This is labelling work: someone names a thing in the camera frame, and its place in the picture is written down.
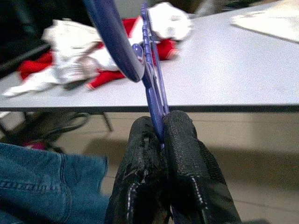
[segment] white table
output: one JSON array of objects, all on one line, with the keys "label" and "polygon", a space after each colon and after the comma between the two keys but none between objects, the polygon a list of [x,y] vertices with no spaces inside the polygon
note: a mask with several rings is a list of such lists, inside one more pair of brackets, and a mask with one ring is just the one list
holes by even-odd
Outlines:
[{"label": "white table", "polygon": [[[194,19],[180,43],[179,57],[162,62],[168,103],[186,112],[299,111],[299,44],[231,26],[232,16],[271,6],[250,7]],[[14,73],[0,81],[3,92],[18,85]],[[56,86],[15,98],[0,96],[0,111],[143,112],[143,84],[127,79],[94,91]]]}]

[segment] white fabric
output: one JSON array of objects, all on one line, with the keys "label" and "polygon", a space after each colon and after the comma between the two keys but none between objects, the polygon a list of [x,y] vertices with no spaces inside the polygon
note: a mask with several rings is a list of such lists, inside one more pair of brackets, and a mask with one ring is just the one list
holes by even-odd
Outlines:
[{"label": "white fabric", "polygon": [[70,20],[53,20],[53,26],[44,30],[42,39],[51,44],[55,76],[61,84],[96,75],[84,73],[80,62],[101,41],[96,28]]},{"label": "white fabric", "polygon": [[107,71],[118,71],[118,67],[114,62],[113,58],[109,54],[107,48],[103,47],[101,49],[95,50],[92,52],[89,57],[93,58],[97,64],[98,69],[107,70]]},{"label": "white fabric", "polygon": [[299,42],[299,0],[283,0],[264,11],[235,16],[231,24]]},{"label": "white fabric", "polygon": [[[183,40],[192,29],[188,14],[164,2],[149,9],[153,31],[161,38]],[[141,43],[143,20],[138,17],[129,34],[129,42]],[[108,50],[95,49],[101,41],[97,30],[70,20],[53,20],[53,26],[44,30],[42,39],[52,48],[53,65],[31,74],[20,86],[3,93],[13,97],[28,91],[43,91],[54,84],[89,79],[97,76],[96,69],[119,70]]]},{"label": "white fabric", "polygon": [[[188,14],[173,7],[169,2],[162,2],[149,8],[149,16],[153,31],[161,39],[171,38],[175,41],[181,41],[192,30],[192,22]],[[130,37],[135,39],[135,43],[142,42],[142,25],[142,19],[138,20],[130,33]]]},{"label": "white fabric", "polygon": [[49,66],[41,72],[32,73],[20,86],[14,86],[6,90],[3,95],[6,97],[15,97],[29,91],[43,91],[53,85],[59,84],[54,76],[53,66]]},{"label": "white fabric", "polygon": [[62,60],[67,60],[101,42],[101,37],[94,27],[71,20],[53,20],[53,25],[44,30],[42,40],[59,51]]}]

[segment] floor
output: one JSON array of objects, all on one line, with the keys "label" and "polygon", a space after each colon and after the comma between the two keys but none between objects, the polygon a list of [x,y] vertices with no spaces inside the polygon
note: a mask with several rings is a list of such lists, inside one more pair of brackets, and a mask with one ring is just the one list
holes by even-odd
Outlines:
[{"label": "floor", "polygon": [[[110,194],[130,127],[146,113],[108,113],[60,137],[66,153],[109,157],[102,191]],[[299,220],[299,113],[189,113],[199,139],[215,155],[243,221]]]}]

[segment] jeans seam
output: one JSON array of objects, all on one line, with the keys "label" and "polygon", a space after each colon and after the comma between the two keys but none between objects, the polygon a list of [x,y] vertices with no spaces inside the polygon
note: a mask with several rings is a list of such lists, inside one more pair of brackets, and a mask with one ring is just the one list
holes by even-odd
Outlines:
[{"label": "jeans seam", "polygon": [[31,183],[20,183],[13,181],[0,181],[0,189],[14,189],[22,191],[59,191],[60,186],[40,185],[40,184],[31,184]]},{"label": "jeans seam", "polygon": [[66,167],[66,157],[64,154],[60,154],[61,156],[61,167],[60,167],[60,181],[62,183],[62,185],[65,187],[66,189],[66,200],[67,200],[67,206],[66,206],[66,210],[67,212],[65,213],[65,215],[61,218],[61,223],[66,223],[66,221],[69,219],[69,217],[71,216],[71,207],[72,207],[72,195],[71,195],[71,190],[69,188],[69,186],[66,184],[65,181],[65,167]]}]

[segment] jeans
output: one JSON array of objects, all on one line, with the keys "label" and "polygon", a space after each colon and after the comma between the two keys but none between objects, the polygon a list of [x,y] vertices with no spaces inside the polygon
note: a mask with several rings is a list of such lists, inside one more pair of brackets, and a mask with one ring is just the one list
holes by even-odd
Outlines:
[{"label": "jeans", "polygon": [[104,223],[106,157],[0,143],[0,224]]}]

